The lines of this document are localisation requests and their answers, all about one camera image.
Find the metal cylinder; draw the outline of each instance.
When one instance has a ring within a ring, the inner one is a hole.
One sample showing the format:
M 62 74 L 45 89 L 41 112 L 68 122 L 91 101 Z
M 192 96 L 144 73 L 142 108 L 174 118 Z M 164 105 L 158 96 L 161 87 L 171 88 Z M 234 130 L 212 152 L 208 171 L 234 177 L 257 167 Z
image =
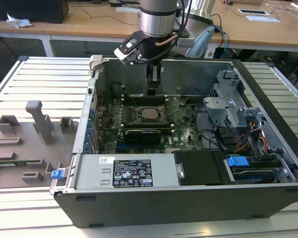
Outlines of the metal cylinder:
M 212 24 L 211 11 L 213 9 L 215 0 L 192 0 L 191 11 L 189 13 L 189 18 L 197 21 L 204 22 L 206 24 Z M 188 2 L 185 13 L 189 10 Z
M 165 37 L 172 33 L 176 0 L 141 0 L 140 28 L 150 37 Z

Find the blue cable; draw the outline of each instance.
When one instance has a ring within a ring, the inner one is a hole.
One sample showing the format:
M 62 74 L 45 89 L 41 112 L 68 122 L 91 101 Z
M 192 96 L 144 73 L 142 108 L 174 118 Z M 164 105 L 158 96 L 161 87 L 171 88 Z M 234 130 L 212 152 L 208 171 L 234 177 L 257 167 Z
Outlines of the blue cable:
M 226 37 L 226 33 L 225 33 L 225 32 L 223 32 L 223 36 L 225 37 L 225 47 L 224 47 L 224 51 L 223 51 L 223 54 L 222 54 L 222 56 L 221 56 L 221 59 L 223 59 L 224 54 L 225 54 L 225 52 L 226 52 L 226 49 L 227 49 L 227 47 L 228 47 L 228 44 L 227 44 L 227 37 Z
M 221 56 L 221 59 L 223 59 L 224 54 L 225 54 L 225 52 L 226 52 L 226 49 L 227 49 L 227 47 L 228 47 L 226 33 L 223 32 L 222 29 L 220 29 L 218 26 L 216 26 L 216 25 L 213 25 L 213 26 L 214 26 L 215 28 L 217 28 L 218 31 L 220 31 L 220 33 L 221 33 L 221 34 L 224 36 L 224 38 L 225 38 L 224 51 L 223 51 L 223 54 L 222 54 L 222 56 Z

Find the motherboard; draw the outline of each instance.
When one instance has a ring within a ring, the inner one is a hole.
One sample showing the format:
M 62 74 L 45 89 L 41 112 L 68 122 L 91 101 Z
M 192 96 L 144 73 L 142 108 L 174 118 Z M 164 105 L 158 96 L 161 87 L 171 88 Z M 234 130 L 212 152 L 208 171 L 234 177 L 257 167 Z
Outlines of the motherboard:
M 103 98 L 96 117 L 99 151 L 153 154 L 203 150 L 194 123 L 196 106 L 181 97 Z

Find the paper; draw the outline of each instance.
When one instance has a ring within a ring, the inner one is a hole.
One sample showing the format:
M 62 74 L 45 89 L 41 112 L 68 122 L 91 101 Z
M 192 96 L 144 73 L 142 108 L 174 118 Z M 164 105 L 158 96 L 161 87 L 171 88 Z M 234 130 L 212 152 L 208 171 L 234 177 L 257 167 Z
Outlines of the paper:
M 131 13 L 138 13 L 140 12 L 140 8 L 132 8 L 126 6 L 118 6 L 116 7 L 116 12 L 131 12 Z
M 275 18 L 269 18 L 265 16 L 246 16 L 250 21 L 265 21 L 265 22 L 280 22 Z
M 115 157 L 99 157 L 100 164 L 113 164 Z
M 32 24 L 30 23 L 30 20 L 27 20 L 27 19 L 19 20 L 12 16 L 9 16 L 9 14 L 7 14 L 7 16 L 8 16 L 8 19 L 6 21 L 9 26 L 12 26 L 15 28 L 32 26 Z

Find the sticker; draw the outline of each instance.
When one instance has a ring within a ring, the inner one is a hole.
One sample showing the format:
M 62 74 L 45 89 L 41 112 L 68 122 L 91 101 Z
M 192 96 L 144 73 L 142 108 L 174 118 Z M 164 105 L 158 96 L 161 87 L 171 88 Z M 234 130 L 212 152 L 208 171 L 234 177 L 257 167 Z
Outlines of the sticker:
M 16 166 L 16 164 L 0 164 L 0 167 Z
M 115 157 L 99 157 L 100 164 L 113 164 Z
M 151 160 L 113 160 L 114 187 L 152 187 Z

